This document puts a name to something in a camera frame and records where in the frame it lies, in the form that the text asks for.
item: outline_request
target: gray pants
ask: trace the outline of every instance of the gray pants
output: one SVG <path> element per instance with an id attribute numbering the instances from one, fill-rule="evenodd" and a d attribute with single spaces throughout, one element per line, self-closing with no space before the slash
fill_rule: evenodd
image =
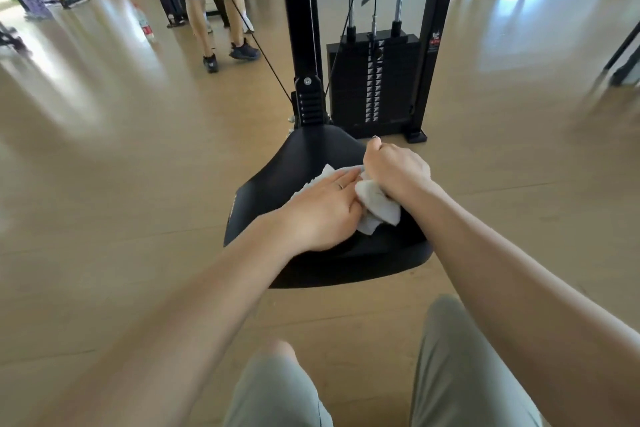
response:
<path id="1" fill-rule="evenodd" d="M 411 427 L 541 427 L 540 413 L 451 296 L 431 305 L 413 386 Z M 333 427 L 293 359 L 257 355 L 236 385 L 224 427 Z"/>

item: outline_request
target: weight stack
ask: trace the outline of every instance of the weight stack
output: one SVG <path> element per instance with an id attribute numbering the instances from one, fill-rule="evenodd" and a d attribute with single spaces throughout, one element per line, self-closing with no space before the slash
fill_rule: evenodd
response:
<path id="1" fill-rule="evenodd" d="M 355 139 L 401 133 L 411 120 L 420 41 L 382 30 L 376 42 L 372 47 L 368 34 L 356 34 L 355 42 L 345 36 L 327 45 L 331 119 Z"/>

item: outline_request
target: wooden floor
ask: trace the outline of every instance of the wooden floor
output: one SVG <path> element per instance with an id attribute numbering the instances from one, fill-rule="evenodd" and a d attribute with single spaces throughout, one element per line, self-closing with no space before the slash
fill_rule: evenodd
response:
<path id="1" fill-rule="evenodd" d="M 639 7 L 452 0 L 424 120 L 429 141 L 414 147 L 471 212 L 635 328 L 640 92 L 608 89 L 598 75 Z M 291 89 L 282 1 L 250 0 L 248 11 Z M 157 0 L 92 0 L 52 22 L 14 25 L 32 55 L 0 48 L 6 427 L 211 263 L 234 191 L 282 144 L 291 114 L 264 60 L 226 56 L 219 21 L 221 70 L 207 75 L 190 29 L 166 29 Z M 245 362 L 271 337 L 296 348 L 337 426 L 407 425 L 424 314 L 451 291 L 435 257 L 370 282 L 268 291 L 188 425 L 220 424 Z"/>

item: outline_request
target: black shoe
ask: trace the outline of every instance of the black shoe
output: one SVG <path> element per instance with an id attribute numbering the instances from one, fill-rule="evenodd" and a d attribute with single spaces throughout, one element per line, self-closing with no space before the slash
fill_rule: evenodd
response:
<path id="1" fill-rule="evenodd" d="M 233 59 L 245 59 L 248 61 L 254 61 L 260 58 L 260 51 L 252 48 L 245 37 L 244 44 L 240 47 L 236 46 L 233 42 L 231 43 L 231 52 L 229 53 L 229 56 L 231 56 Z"/>
<path id="2" fill-rule="evenodd" d="M 218 72 L 218 60 L 216 59 L 216 55 L 213 54 L 208 58 L 206 56 L 202 57 L 202 63 L 205 68 L 207 68 L 208 73 L 217 73 Z"/>

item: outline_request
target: padded seat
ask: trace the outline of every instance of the padded seat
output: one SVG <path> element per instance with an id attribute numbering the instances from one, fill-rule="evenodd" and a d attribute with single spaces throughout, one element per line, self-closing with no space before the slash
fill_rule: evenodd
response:
<path id="1" fill-rule="evenodd" d="M 225 245 L 257 216 L 289 201 L 325 164 L 335 169 L 362 164 L 365 146 L 333 125 L 297 128 L 260 172 L 236 192 Z M 411 215 L 402 210 L 397 227 L 382 224 L 372 236 L 356 232 L 331 250 L 294 257 L 272 288 L 319 287 L 384 277 L 424 263 L 431 246 Z"/>

